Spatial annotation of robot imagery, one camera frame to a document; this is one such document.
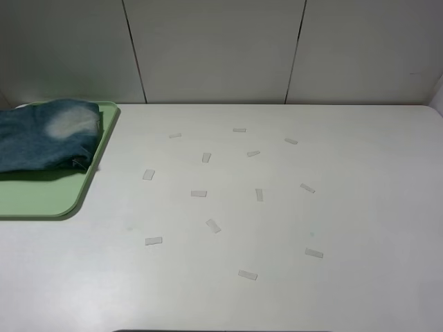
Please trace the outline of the light green plastic tray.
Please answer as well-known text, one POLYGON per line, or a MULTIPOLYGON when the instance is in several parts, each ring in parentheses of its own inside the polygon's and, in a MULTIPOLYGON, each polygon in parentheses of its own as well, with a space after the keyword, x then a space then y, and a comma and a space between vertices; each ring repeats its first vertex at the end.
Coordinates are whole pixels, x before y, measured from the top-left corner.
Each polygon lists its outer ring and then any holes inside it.
POLYGON ((2 221, 63 220, 80 209, 120 115, 113 102, 97 105, 102 135, 90 168, 2 173, 2 221))

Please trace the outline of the children's blue denim shorts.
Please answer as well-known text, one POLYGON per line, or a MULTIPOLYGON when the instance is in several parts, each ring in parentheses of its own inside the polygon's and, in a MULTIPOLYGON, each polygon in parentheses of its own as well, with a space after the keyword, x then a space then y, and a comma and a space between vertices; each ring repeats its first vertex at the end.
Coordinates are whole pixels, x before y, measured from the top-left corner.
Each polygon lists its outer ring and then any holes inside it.
POLYGON ((82 100, 53 100, 1 111, 1 172, 86 171, 102 136, 100 109, 82 100))

